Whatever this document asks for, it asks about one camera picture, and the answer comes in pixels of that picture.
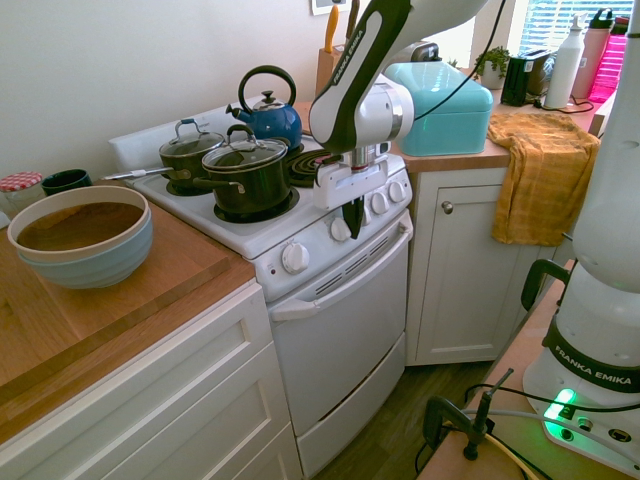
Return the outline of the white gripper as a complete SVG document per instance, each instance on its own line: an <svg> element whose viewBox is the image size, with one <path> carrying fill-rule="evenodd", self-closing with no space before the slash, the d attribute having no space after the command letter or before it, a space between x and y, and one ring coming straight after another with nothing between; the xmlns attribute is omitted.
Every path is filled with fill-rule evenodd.
<svg viewBox="0 0 640 480"><path fill-rule="evenodd" d="M344 163L323 165L317 170L313 203L322 210L333 210L343 205L343 219L349 228L350 237L356 239L364 218L362 196L383 186L387 181L388 171L388 157L380 157L358 171L353 171Z"/></svg>

